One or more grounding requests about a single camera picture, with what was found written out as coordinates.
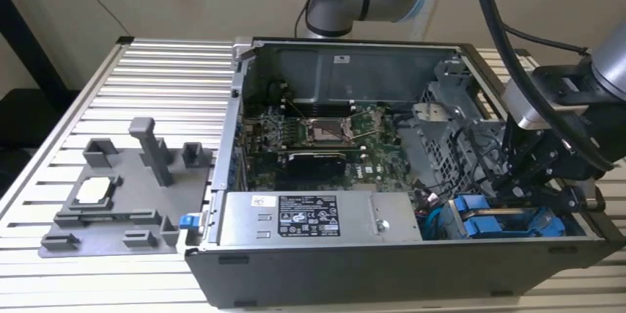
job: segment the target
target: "sticker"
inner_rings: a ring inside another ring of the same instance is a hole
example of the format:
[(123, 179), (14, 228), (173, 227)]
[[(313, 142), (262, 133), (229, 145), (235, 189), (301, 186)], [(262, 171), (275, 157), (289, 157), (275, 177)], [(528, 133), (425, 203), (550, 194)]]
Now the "sticker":
[(333, 59), (335, 64), (349, 64), (350, 63), (350, 55), (335, 55)]
[(259, 196), (254, 195), (251, 200), (253, 207), (275, 207), (277, 196)]
[(282, 237), (339, 236), (337, 196), (279, 196)]

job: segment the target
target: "aluminum extrusion table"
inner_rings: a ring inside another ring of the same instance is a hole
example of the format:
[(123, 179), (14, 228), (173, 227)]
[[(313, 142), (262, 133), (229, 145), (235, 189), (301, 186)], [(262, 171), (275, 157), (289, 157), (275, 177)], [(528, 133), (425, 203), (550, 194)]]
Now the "aluminum extrusion table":
[[(498, 53), (480, 52), (506, 81)], [(38, 313), (217, 311), (181, 254), (42, 259), (38, 248), (79, 177), (86, 163), (82, 151), (91, 138), (111, 138), (122, 148), (139, 147), (127, 135), (128, 124), (135, 116), (151, 116), (158, 122), (157, 135), (169, 146), (201, 141), (218, 149), (231, 57), (229, 42), (135, 39), (115, 46), (0, 201), (0, 308)], [(532, 57), (521, 59), (528, 70), (537, 66)], [(600, 186), (606, 213), (626, 233), (624, 161)], [(562, 271), (521, 298), (282, 307), (283, 312), (441, 310), (626, 312), (626, 251), (589, 269)]]

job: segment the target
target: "wall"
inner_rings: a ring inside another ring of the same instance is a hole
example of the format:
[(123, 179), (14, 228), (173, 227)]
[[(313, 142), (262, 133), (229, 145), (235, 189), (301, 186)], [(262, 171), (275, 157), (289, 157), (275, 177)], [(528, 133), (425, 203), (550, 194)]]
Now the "wall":
[[(80, 87), (123, 34), (95, 0), (14, 0), (62, 76)], [(293, 34), (305, 0), (102, 0), (136, 37)], [(358, 38), (405, 39), (410, 23), (359, 23)]]
[[(537, 36), (594, 47), (626, 21), (625, 0), (497, 0), (500, 13), (514, 28)], [(478, 0), (439, 0), (427, 40), (473, 43), (493, 48)], [(514, 39), (540, 63), (574, 63), (578, 55)]]
[[(95, 0), (14, 1), (62, 76), (70, 86), (82, 87), (123, 34), (118, 23)], [(134, 36), (233, 39), (237, 35), (291, 36), (305, 0), (102, 1)], [(626, 19), (624, 0), (498, 2), (510, 25), (581, 45), (596, 45), (610, 28)], [(411, 27), (411, 23), (358, 23), (354, 37), (409, 40)], [(439, 0), (426, 40), (493, 47), (478, 0)], [(528, 48), (541, 62), (573, 62), (577, 58), (528, 42), (514, 43)]]

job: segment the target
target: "power supply label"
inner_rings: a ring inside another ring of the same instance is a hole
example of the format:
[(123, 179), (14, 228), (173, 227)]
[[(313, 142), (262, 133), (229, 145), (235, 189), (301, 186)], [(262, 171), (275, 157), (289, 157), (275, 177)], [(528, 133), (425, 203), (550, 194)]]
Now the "power supply label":
[(278, 209), (281, 236), (341, 235), (337, 196), (279, 196)]

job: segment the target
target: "motherboard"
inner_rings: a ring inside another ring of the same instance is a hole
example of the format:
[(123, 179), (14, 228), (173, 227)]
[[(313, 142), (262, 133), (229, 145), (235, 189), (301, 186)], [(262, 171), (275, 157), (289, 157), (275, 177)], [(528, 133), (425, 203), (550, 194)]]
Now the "motherboard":
[(250, 191), (413, 189), (390, 107), (351, 102), (345, 108), (346, 117), (311, 117), (286, 101), (245, 119)]

